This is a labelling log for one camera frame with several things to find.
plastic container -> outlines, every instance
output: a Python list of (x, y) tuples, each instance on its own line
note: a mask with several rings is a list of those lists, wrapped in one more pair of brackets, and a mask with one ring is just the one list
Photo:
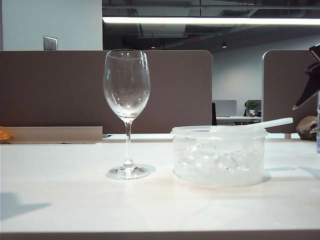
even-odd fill
[(189, 182), (214, 186), (261, 183), (264, 128), (247, 126), (174, 127), (174, 173)]

wine glass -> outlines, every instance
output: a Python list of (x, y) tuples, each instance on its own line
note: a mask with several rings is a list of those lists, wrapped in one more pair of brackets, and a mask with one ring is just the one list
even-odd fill
[(131, 125), (145, 108), (150, 94), (147, 55), (138, 50), (117, 49), (106, 54), (103, 79), (104, 96), (112, 111), (125, 125), (125, 160), (107, 172), (113, 179), (138, 179), (151, 171), (135, 165), (130, 156)]

desk surface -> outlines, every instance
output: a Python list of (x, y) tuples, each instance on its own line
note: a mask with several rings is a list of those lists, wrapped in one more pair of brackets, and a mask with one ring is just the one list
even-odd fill
[(243, 187), (176, 177), (171, 141), (132, 143), (133, 160), (155, 168), (150, 176), (106, 178), (107, 170), (122, 163), (124, 147), (117, 141), (1, 145), (2, 239), (22, 239), (21, 233), (29, 233), (24, 239), (36, 239), (36, 233), (152, 237), (143, 232), (155, 239), (171, 238), (161, 232), (190, 233), (184, 239), (319, 239), (320, 155), (314, 141), (267, 138), (265, 181)]

ceiling light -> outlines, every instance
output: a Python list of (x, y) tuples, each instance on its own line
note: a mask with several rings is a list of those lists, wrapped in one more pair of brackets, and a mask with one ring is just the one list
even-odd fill
[(104, 16), (108, 24), (202, 24), (202, 25), (320, 25), (320, 18), (240, 18), (240, 17), (128, 17)]

wall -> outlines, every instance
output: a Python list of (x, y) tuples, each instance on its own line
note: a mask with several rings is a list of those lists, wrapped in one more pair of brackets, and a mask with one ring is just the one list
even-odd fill
[(320, 35), (313, 35), (213, 53), (212, 100), (236, 100), (237, 116), (243, 116), (246, 100), (262, 98), (262, 57), (265, 52), (304, 50), (318, 43)]
[(102, 50), (102, 0), (2, 0), (3, 50)]
[(3, 49), (3, 37), (2, 37), (2, 0), (0, 0), (0, 51)]

